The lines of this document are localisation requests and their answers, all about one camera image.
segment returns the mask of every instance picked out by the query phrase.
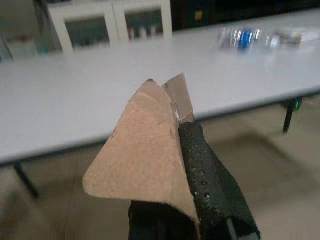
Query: white cabinet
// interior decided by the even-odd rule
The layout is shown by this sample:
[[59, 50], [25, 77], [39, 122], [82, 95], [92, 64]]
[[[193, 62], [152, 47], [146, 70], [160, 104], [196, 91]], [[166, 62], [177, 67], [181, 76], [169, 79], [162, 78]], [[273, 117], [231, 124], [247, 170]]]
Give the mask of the white cabinet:
[[113, 3], [121, 41], [172, 35], [170, 0], [128, 0]]
[[65, 53], [119, 41], [112, 2], [59, 3], [48, 9]]
[[48, 9], [65, 53], [172, 35], [170, 0], [59, 3]]

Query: white table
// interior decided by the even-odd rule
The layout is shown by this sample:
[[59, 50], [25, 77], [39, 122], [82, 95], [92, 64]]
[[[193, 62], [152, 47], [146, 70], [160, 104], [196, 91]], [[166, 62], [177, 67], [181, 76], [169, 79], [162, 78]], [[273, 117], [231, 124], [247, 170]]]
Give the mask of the white table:
[[[232, 25], [320, 28], [320, 10]], [[320, 44], [241, 54], [219, 50], [220, 29], [0, 65], [0, 163], [106, 139], [149, 78], [184, 73], [198, 118], [320, 92]]]

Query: floor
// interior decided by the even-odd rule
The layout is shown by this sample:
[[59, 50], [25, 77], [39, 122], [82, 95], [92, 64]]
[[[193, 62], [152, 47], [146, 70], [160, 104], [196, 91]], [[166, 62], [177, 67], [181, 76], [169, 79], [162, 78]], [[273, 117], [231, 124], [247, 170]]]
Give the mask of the floor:
[[[239, 183], [263, 240], [319, 239], [320, 98], [306, 99], [282, 134], [280, 105], [203, 123]], [[0, 169], [0, 239], [128, 239], [127, 200], [86, 195], [82, 176], [103, 145], [23, 163], [33, 200], [11, 167]]]

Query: cardboard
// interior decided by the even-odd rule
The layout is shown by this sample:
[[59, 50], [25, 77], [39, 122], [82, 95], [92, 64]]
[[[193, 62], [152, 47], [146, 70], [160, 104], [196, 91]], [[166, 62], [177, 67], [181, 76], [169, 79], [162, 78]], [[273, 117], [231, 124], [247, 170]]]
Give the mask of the cardboard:
[[[178, 112], [176, 105], [182, 105], [178, 108], [182, 110]], [[112, 136], [83, 177], [84, 190], [98, 198], [166, 203], [199, 226], [176, 118], [192, 120], [192, 113], [183, 74], [164, 87], [146, 81], [128, 102]]]

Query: textured grip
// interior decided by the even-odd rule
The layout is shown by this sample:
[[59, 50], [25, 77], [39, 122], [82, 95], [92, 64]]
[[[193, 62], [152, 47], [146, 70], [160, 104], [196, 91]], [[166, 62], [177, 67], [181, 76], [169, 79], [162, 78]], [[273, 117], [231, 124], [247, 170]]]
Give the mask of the textured grip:
[[198, 123], [179, 126], [185, 171], [194, 197], [202, 240], [233, 239], [227, 221], [238, 238], [260, 233], [247, 202], [232, 175], [206, 142]]

